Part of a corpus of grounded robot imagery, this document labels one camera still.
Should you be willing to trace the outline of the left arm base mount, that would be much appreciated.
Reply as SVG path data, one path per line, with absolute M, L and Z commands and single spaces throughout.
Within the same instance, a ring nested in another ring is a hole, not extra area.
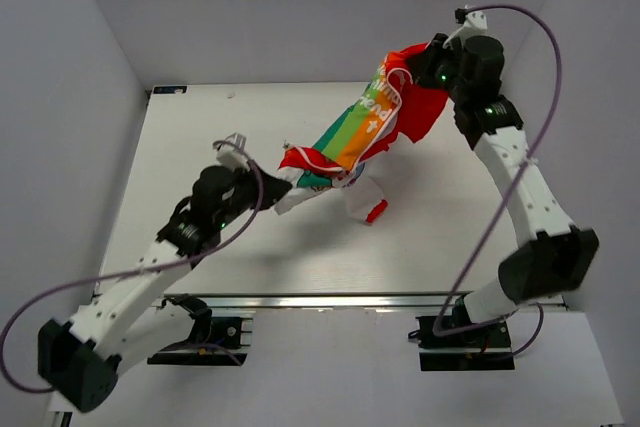
M 252 341 L 253 318 L 249 314 L 228 315 L 212 309 L 191 295 L 171 296 L 155 308 L 181 308 L 193 321 L 188 336 L 171 344 L 146 361 L 148 365 L 241 367 Z

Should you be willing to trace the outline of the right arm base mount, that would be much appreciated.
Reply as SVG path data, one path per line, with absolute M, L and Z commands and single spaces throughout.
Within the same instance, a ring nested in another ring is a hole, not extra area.
M 436 315 L 416 318 L 407 340 L 418 347 L 423 372 L 512 371 L 511 337 L 504 321 L 460 334 L 437 337 Z

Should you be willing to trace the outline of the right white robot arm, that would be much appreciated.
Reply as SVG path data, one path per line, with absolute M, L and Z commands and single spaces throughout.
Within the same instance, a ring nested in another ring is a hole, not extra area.
M 494 280 L 471 293 L 448 296 L 432 331 L 472 346 L 488 326 L 529 301 L 577 290 L 585 280 L 599 239 L 581 229 L 551 192 L 527 141 L 515 105 L 501 92 L 504 48 L 486 35 L 467 39 L 434 36 L 410 61 L 421 87 L 444 90 L 454 103 L 454 122 L 484 164 L 501 195 L 499 207 L 468 260 L 473 265 L 502 214 L 508 214 L 517 248 L 498 266 Z

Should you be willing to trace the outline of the colourful children's zip jacket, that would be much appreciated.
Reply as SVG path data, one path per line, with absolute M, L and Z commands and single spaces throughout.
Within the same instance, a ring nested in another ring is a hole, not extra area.
M 448 101 L 443 88 L 419 85 L 428 47 L 421 43 L 386 54 L 362 94 L 313 145 L 285 146 L 276 176 L 292 189 L 274 205 L 277 214 L 338 190 L 351 218 L 371 224 L 380 217 L 388 202 L 365 173 L 366 164 L 401 135 L 421 141 Z

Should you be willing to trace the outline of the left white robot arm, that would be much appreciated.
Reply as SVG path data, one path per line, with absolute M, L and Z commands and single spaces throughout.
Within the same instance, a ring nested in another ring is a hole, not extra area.
M 247 210 L 271 208 L 291 187 L 256 165 L 205 168 L 130 276 L 65 323 L 50 320 L 40 329 L 39 375 L 88 413 L 138 363 L 168 347 L 203 345 L 211 335 L 211 309 L 195 296 L 166 290 L 221 245 L 231 222 Z

